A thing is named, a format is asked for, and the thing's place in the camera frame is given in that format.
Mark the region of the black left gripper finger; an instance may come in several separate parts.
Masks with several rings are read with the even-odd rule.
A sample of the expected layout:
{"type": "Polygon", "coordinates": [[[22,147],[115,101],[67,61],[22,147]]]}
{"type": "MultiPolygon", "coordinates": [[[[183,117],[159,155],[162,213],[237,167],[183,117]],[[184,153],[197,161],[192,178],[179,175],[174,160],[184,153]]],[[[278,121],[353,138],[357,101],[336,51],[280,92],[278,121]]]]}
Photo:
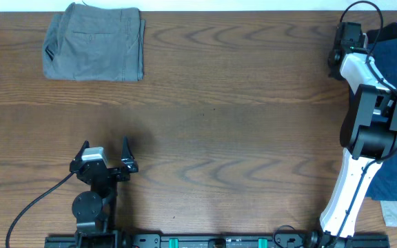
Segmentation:
{"type": "Polygon", "coordinates": [[[121,160],[122,161],[133,161],[134,160],[134,156],[132,154],[132,151],[131,151],[129,143],[128,143],[128,138],[126,136],[123,137],[121,160]]]}
{"type": "Polygon", "coordinates": [[[89,147],[90,147],[89,141],[84,141],[83,144],[82,144],[82,146],[81,146],[81,149],[78,151],[78,153],[77,153],[77,155],[74,157],[74,159],[75,159],[76,161],[81,161],[81,160],[82,160],[82,155],[83,155],[85,149],[87,149],[87,148],[89,148],[89,147]]]}

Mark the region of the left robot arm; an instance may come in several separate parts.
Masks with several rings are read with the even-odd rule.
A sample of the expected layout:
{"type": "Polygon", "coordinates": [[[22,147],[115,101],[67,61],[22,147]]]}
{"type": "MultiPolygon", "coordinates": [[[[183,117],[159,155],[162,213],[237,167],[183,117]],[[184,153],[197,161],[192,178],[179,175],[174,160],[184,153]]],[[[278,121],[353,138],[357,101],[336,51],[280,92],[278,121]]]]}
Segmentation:
{"type": "Polygon", "coordinates": [[[70,172],[90,186],[90,190],[80,193],[72,203],[77,220],[76,248],[132,246],[130,237],[114,224],[117,184],[129,181],[130,174],[139,171],[127,138],[123,139],[121,162],[121,166],[109,168],[104,148],[90,147],[85,141],[70,163],[70,172]]]}

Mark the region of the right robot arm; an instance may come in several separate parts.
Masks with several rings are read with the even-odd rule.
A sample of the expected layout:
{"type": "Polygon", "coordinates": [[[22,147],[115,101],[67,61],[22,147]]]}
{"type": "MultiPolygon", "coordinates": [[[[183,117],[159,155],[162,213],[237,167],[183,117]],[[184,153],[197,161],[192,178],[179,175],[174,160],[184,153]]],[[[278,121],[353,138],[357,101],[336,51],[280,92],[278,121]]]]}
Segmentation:
{"type": "Polygon", "coordinates": [[[380,73],[359,23],[340,22],[329,53],[331,76],[349,85],[349,109],[340,129],[343,160],[332,197],[320,215],[330,247],[354,236],[371,181],[397,152],[397,89],[380,73]]]}

